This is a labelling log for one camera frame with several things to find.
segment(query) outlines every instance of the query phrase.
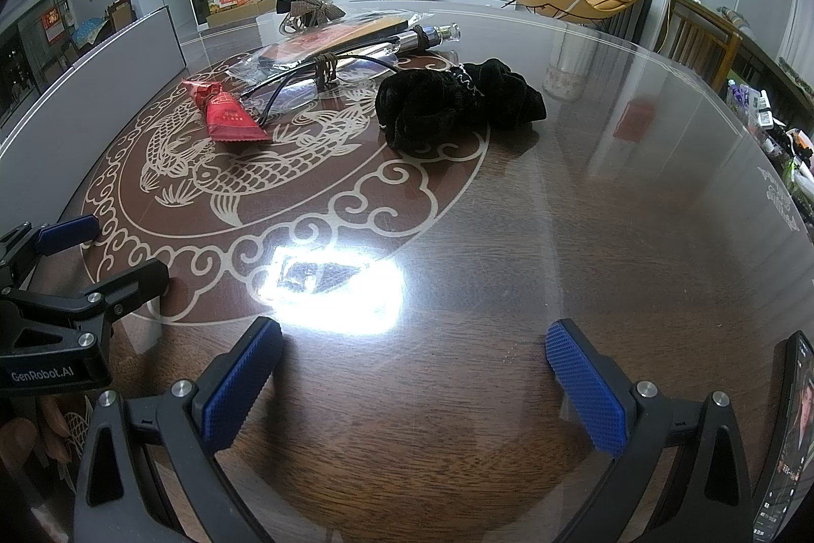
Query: red packet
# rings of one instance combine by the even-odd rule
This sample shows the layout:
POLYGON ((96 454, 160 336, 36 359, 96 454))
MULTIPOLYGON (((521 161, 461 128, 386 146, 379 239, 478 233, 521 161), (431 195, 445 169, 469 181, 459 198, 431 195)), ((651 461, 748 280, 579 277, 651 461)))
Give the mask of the red packet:
POLYGON ((269 135, 255 123, 237 99, 217 81, 185 81, 186 90, 206 117, 213 141, 266 141, 269 135))

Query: red sign with chinese characters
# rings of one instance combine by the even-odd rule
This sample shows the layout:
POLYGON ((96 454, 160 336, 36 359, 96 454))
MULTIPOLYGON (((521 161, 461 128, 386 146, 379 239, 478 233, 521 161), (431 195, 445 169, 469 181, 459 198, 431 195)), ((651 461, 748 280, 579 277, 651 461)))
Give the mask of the red sign with chinese characters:
POLYGON ((60 17, 60 12, 56 7, 42 13, 40 21, 42 22, 42 28, 46 31, 48 44, 54 44, 65 32, 65 25, 62 23, 62 17, 60 17))

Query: blue gripper pad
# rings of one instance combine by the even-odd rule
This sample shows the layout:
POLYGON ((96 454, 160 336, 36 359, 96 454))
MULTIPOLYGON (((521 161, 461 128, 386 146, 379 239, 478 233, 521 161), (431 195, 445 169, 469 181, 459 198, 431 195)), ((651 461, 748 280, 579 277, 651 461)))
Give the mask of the blue gripper pad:
POLYGON ((596 448, 621 456, 636 418, 628 377, 612 359, 597 353, 569 318, 548 328, 545 357, 596 448))
POLYGON ((213 359, 198 378, 192 417, 203 447, 229 448, 282 355, 282 330, 271 318, 256 318, 233 348, 213 359))
POLYGON ((97 235, 99 220, 93 215, 84 215, 45 227, 37 235, 34 250, 40 255, 50 256, 77 244, 90 242, 97 235))

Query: white sheer curtain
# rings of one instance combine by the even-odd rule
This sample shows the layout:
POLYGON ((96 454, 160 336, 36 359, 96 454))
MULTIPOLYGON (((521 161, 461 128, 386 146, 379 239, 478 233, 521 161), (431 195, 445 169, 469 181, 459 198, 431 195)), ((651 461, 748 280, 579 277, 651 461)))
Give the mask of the white sheer curtain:
POLYGON ((792 0, 789 23, 777 56, 814 86, 814 0, 792 0))

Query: black velvet hair tie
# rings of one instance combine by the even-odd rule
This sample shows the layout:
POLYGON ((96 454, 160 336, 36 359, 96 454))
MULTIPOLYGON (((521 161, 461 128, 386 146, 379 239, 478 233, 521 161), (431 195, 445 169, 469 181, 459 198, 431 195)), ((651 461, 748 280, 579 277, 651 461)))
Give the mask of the black velvet hair tie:
POLYGON ((514 129, 545 118, 543 96, 505 63, 490 58, 451 70, 402 70, 384 79, 376 115, 389 146, 406 149, 456 127, 514 129))

